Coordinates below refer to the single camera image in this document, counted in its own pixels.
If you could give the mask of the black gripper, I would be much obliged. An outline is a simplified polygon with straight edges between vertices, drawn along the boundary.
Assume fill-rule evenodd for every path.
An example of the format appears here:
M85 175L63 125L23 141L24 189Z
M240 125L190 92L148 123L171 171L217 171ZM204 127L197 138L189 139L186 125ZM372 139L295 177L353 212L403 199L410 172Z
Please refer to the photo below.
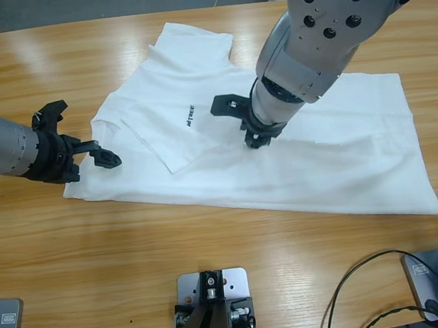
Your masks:
M245 144L251 148L259 148L259 145L268 146L271 138L276 138L284 130L284 123L265 125L258 119L243 119L240 124L240 130L245 132Z
M122 164L122 159L116 153L100 148L96 141L82 142L56 132L35 133L39 140L37 156L24 173L25 179L58 184L79 182L79 167L73 161L75 154L88 153L95 166L105 169Z

